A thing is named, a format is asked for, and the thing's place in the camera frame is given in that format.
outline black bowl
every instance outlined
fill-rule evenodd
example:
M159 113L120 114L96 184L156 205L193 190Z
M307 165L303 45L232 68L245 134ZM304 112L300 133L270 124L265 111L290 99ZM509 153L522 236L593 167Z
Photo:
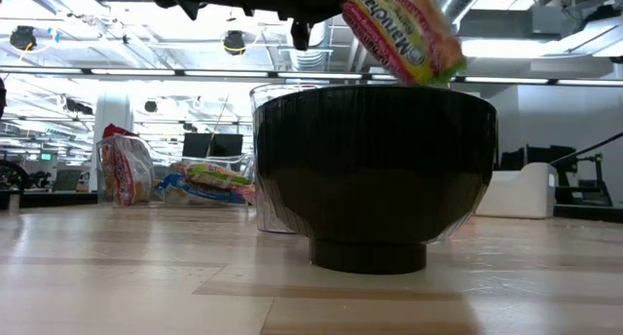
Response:
M271 100L254 117L260 185L321 267L422 269L425 245L456 230L491 181L495 109L469 94L325 88Z

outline bowl base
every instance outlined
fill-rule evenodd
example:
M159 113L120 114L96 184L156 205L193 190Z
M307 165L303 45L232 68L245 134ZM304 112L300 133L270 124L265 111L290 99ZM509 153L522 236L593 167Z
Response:
M310 260L317 266L340 272L406 274L426 266L426 245L359 244L310 239Z

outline clear plastic container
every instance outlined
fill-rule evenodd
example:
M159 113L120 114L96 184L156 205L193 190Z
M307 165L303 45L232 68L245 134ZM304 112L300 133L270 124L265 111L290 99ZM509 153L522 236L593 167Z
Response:
M250 93L251 109L253 110L253 113L255 113L255 110L258 107L262 106L265 102L268 102L276 97L316 88L318 88L318 86L315 85L266 85L257 87L253 89ZM269 233L294 234L293 231L288 229L276 217L275 209L270 202L270 198L265 194L265 191L262 189L262 186L259 182L256 182L255 191L257 228L263 232Z
M201 207L255 201L252 154L205 159L170 156L139 137L114 135L97 143L96 155L101 204Z

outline wooden surface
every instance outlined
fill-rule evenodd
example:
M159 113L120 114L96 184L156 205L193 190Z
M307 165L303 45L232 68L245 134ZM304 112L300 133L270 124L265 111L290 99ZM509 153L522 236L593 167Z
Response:
M623 334L623 225L474 217L426 270L377 277L310 265L305 238L253 219L0 215L0 334Z

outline snack bag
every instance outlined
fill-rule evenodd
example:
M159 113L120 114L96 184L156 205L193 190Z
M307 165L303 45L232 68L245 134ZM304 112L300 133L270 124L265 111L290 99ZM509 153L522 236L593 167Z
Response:
M104 130L101 162L106 192L116 205L148 202L154 183L149 150L135 134L113 125Z
M348 0L342 12L368 52L406 85L447 83L465 65L435 0Z
M214 164L193 164L185 168L186 179L221 189L248 185L250 181L238 173Z
M181 174L168 175L156 191L169 205L245 204L236 191L189 182Z

